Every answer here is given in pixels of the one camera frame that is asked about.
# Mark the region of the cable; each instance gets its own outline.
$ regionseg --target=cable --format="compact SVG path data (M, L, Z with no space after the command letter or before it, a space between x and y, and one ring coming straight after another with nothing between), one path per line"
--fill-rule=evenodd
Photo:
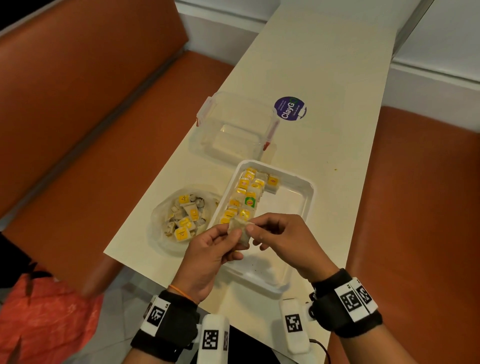
M326 356L327 356L328 364L332 364L332 361L330 360L330 354L328 353L327 348L325 346L323 346L323 344L321 342L319 342L318 340L310 339L310 342L314 342L315 344L320 345L322 347L322 349L324 350Z

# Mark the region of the orange bag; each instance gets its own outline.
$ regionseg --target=orange bag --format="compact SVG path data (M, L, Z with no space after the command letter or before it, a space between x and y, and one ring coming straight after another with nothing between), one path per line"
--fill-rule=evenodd
M95 334L102 302L23 274L0 310L0 364L61 364Z

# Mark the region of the orange string bracelet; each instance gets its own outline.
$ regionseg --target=orange string bracelet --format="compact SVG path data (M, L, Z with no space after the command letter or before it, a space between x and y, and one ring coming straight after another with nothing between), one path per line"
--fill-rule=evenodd
M190 301L192 301L192 302L195 303L195 304L198 304L192 297L190 297L189 295L187 295L184 291L179 290L177 287L175 287L175 286L173 286L173 285L171 285L171 284L169 284L168 286L169 286L170 288L176 290L176 291L177 291L178 293L180 293L183 297L188 298Z

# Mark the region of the orange seat cushion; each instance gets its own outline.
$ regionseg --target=orange seat cushion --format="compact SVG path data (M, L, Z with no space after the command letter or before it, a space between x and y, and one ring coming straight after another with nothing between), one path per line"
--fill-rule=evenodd
M479 221L480 135L382 108L347 270L419 363L480 363Z
M119 269L104 249L232 68L183 54L4 235L83 295L102 292Z
M63 0L0 37L0 217L187 40L173 0Z

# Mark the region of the left hand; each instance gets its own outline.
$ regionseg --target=left hand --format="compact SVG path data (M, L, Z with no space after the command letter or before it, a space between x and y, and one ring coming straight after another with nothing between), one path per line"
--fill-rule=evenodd
M228 224L215 225L194 237L188 245L182 263L172 285L182 290L199 304L210 294L220 266L232 260L242 260L243 254L236 250L245 247L238 241L241 230L227 235Z

